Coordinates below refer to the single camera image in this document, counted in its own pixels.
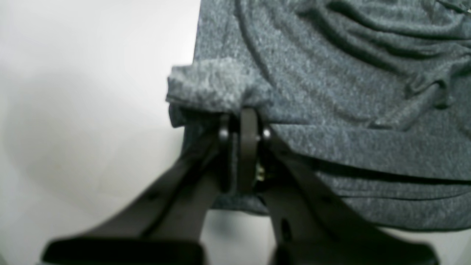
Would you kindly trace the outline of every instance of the white wall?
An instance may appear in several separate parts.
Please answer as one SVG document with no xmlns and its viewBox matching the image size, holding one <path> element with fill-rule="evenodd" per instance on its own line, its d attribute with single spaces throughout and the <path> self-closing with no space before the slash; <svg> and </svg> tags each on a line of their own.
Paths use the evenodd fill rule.
<svg viewBox="0 0 471 265">
<path fill-rule="evenodd" d="M 166 77 L 192 61 L 198 11 L 197 0 L 0 1 L 0 264 L 34 264 L 48 240 L 105 220 L 175 161 L 183 129 L 170 126 Z M 260 265 L 270 229 L 211 211 L 202 241 L 213 265 Z M 429 239 L 445 265 L 465 264 L 454 262 L 470 235 L 458 237 Z"/>
</svg>

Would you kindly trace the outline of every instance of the heathered gray cloth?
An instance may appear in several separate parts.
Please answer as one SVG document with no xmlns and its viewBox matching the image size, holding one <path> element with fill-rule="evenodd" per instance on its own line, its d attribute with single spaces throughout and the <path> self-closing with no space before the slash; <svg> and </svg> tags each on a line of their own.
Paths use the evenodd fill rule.
<svg viewBox="0 0 471 265">
<path fill-rule="evenodd" d="M 254 107 L 367 220 L 471 227 L 469 7 L 202 0 L 194 63 L 168 80 L 172 125 L 186 148 L 215 113 Z M 256 198 L 216 207 L 266 213 Z"/>
</svg>

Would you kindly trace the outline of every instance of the gray fabric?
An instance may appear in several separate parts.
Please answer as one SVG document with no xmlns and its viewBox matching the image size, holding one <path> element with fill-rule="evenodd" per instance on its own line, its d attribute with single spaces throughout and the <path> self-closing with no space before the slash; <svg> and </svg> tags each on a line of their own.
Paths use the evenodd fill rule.
<svg viewBox="0 0 471 265">
<path fill-rule="evenodd" d="M 254 107 L 371 222 L 471 227 L 470 6 L 202 0 L 194 63 L 168 80 L 172 125 L 185 148 L 214 113 Z"/>
</svg>

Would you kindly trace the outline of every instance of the white background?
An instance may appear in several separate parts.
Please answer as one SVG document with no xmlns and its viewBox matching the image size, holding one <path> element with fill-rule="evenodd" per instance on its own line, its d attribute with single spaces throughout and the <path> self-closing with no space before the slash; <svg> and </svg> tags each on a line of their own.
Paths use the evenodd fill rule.
<svg viewBox="0 0 471 265">
<path fill-rule="evenodd" d="M 197 0 L 0 0 L 0 265 L 36 263 L 175 161 L 166 78 L 192 61 L 198 12 Z M 471 263 L 471 231 L 394 233 L 433 242 L 443 265 Z M 274 247 L 268 218 L 224 211 L 202 242 L 213 265 L 266 264 Z"/>
</svg>

